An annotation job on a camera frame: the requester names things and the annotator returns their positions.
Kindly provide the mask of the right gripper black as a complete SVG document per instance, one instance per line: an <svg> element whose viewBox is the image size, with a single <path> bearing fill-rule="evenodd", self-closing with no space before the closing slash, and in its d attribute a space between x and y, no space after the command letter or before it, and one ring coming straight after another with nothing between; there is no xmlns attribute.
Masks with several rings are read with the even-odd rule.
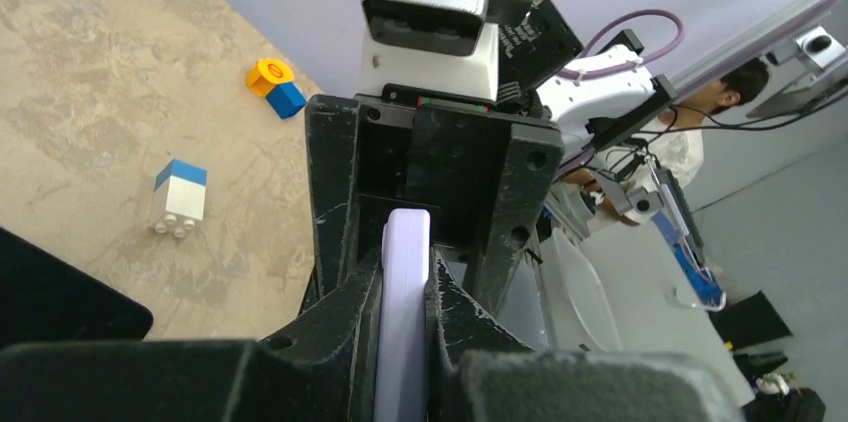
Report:
<svg viewBox="0 0 848 422"><path fill-rule="evenodd" d="M496 317L563 155L556 126L493 105L388 86L315 95L305 110L314 268L302 311L348 277L397 207L430 212L448 274Z"/></svg>

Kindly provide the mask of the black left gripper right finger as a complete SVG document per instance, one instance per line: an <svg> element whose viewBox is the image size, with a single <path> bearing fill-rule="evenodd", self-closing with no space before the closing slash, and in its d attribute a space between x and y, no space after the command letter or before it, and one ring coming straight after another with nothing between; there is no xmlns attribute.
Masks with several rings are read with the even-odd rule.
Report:
<svg viewBox="0 0 848 422"><path fill-rule="evenodd" d="M678 354L538 352L431 253L430 421L741 421L720 376Z"/></svg>

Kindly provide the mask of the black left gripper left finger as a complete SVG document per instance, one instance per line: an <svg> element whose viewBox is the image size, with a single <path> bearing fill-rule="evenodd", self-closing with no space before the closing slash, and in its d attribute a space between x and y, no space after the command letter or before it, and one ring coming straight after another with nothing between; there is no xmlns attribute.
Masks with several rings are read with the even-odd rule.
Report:
<svg viewBox="0 0 848 422"><path fill-rule="evenodd" d="M259 340L23 344L1 355L5 421L368 421L382 274Z"/></svg>

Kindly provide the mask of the black phone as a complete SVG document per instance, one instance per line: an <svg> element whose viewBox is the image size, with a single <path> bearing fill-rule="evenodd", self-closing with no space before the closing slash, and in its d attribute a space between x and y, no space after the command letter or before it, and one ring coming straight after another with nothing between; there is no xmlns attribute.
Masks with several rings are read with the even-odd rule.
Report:
<svg viewBox="0 0 848 422"><path fill-rule="evenodd" d="M142 304L1 230L1 348L32 342L143 339Z"/></svg>

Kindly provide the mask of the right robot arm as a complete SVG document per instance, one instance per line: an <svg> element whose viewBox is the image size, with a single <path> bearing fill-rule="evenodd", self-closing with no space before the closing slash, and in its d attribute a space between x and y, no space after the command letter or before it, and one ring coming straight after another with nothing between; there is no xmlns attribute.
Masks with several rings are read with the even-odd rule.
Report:
<svg viewBox="0 0 848 422"><path fill-rule="evenodd" d="M626 69L566 84L551 120L467 95L466 69L390 63L318 94L305 132L315 268L288 332L298 421L739 421L722 379L678 355L539 352L494 317L560 166L663 108Z"/></svg>

